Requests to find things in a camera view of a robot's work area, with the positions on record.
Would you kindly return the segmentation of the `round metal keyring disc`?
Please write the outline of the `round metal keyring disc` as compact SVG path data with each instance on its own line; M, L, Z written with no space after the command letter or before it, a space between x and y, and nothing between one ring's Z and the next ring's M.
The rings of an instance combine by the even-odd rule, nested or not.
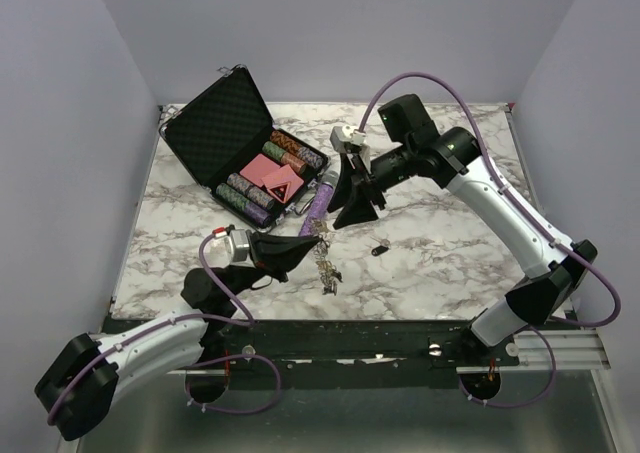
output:
M343 282L343 276L329 259L329 229L324 220L312 219L311 231L320 238L313 249L313 257L323 286L323 294L336 296L338 285Z

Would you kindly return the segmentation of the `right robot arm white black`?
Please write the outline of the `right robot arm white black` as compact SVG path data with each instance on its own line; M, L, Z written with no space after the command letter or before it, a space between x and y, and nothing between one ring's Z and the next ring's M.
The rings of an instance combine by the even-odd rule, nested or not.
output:
M504 178L490 176L495 165L485 161L477 139L454 127L441 133L415 94L396 98L378 110L396 148L368 157L364 132L336 127L331 144L340 155L338 186L330 211L338 214L334 229L375 221L390 188L417 176L433 180L465 203L503 242L524 277L466 328L460 352L480 365L496 353L508 336L524 327L541 326L577 289L597 256L595 245L573 241L552 231L545 238L533 222L543 217L530 205L517 210L508 195L515 190Z

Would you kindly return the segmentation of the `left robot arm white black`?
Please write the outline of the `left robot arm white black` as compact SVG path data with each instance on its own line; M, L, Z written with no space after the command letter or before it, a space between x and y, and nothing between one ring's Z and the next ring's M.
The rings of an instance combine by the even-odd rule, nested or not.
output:
M65 345L34 388L48 425L63 440L77 440L147 381L181 367L214 366L222 353L218 331L257 324L239 294L265 277L286 282L320 241L318 235L214 230L200 243L200 265L187 273L168 313L122 333L83 333Z

